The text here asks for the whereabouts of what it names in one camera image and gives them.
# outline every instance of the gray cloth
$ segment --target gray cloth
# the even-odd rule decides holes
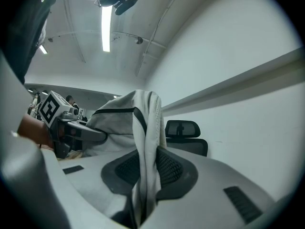
[[[132,112],[124,111],[135,107],[144,117],[147,125],[146,135],[136,116]],[[154,92],[136,90],[109,101],[99,110],[105,109],[110,110],[110,113],[94,114],[86,126],[106,132],[108,138],[103,144],[85,143],[84,156],[102,155],[105,151],[137,149],[141,173],[141,211],[146,211],[146,216],[149,216],[156,206],[155,195],[161,189],[155,163],[156,149],[157,146],[166,148],[161,99]],[[111,113],[111,110],[122,110],[122,113]]]

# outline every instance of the chair backrest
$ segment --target chair backrest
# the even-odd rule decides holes
[[[195,138],[199,137],[200,134],[200,128],[194,121],[169,120],[165,128],[168,147],[207,156],[207,142],[203,139]]]

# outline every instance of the chair headrest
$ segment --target chair headrest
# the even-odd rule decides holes
[[[200,128],[194,121],[169,120],[165,128],[166,137],[191,138],[200,136]]]

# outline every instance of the ceiling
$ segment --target ceiling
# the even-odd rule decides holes
[[[106,104],[108,101],[113,100],[114,97],[111,94],[94,92],[89,90],[77,89],[72,87],[62,87],[62,86],[52,86],[52,85],[40,85],[40,84],[25,84],[27,89],[32,88],[32,96],[36,92],[41,94],[41,100],[47,97],[47,95],[42,94],[42,91],[46,90],[48,93],[54,91],[60,94],[63,98],[71,95],[74,101],[78,104],[79,108],[87,110],[97,110]]]
[[[126,33],[150,39],[171,1],[138,0],[121,16],[112,10],[111,52],[103,52],[101,8],[92,0],[56,0],[47,20],[44,46],[48,54],[38,50],[28,74],[123,74],[146,79],[175,34],[206,0],[174,0],[158,26],[155,44],[148,48],[150,56],[143,57],[148,42],[138,45]]]

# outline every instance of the linear light fixture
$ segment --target linear light fixture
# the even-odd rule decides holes
[[[44,46],[41,45],[39,48],[43,52],[43,54],[47,54],[48,53],[47,50],[44,48]]]
[[[110,23],[112,6],[102,8],[102,44],[104,52],[110,52]]]

